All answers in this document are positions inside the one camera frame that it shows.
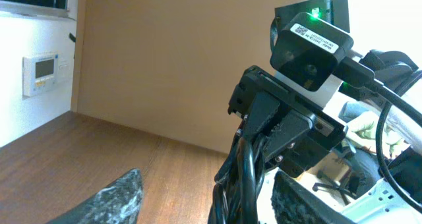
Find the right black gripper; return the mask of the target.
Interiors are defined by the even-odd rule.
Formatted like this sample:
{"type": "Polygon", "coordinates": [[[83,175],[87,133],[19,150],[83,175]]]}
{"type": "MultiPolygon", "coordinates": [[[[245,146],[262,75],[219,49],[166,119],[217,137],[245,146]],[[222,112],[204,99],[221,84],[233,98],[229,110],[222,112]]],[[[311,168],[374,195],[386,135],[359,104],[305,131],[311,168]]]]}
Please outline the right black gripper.
{"type": "Polygon", "coordinates": [[[328,155],[346,135],[344,122],[262,68],[247,68],[229,101],[228,113],[244,122],[241,136],[264,168],[298,177],[328,155]]]}

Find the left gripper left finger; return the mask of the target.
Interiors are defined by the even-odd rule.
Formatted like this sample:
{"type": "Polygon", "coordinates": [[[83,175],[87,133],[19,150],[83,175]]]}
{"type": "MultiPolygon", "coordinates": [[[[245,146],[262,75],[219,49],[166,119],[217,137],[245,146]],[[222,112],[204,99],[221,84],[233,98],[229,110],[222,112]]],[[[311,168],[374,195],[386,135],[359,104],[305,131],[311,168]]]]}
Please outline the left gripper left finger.
{"type": "Polygon", "coordinates": [[[136,223],[144,198],[140,169],[127,171],[50,223],[136,223]]]}

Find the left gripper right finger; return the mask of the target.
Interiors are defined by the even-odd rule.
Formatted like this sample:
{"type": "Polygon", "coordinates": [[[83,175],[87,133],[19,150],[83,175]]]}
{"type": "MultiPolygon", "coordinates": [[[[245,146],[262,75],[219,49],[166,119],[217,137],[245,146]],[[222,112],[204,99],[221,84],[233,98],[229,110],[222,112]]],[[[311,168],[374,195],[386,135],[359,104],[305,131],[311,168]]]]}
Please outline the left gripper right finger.
{"type": "Polygon", "coordinates": [[[274,177],[271,204],[277,223],[353,223],[281,170],[274,177]]]}

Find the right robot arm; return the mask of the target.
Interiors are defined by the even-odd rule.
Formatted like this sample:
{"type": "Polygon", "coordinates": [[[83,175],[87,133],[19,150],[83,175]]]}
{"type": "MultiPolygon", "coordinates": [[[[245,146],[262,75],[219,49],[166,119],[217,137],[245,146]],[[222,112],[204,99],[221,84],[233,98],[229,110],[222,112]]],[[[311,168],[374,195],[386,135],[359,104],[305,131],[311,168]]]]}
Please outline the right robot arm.
{"type": "Polygon", "coordinates": [[[210,223],[257,223],[257,201],[267,172],[275,171],[271,209],[278,223],[420,223],[421,146],[388,163],[382,152],[387,120],[410,130],[421,113],[404,94],[421,69],[399,51],[362,56],[352,50],[348,0],[305,0],[278,7],[270,27],[273,76],[253,65],[229,101],[241,118],[230,153],[216,174],[210,223]],[[380,109],[375,152],[382,175],[357,198],[342,192],[337,211],[297,182],[335,150],[346,124],[324,112],[336,92],[380,109]]]}

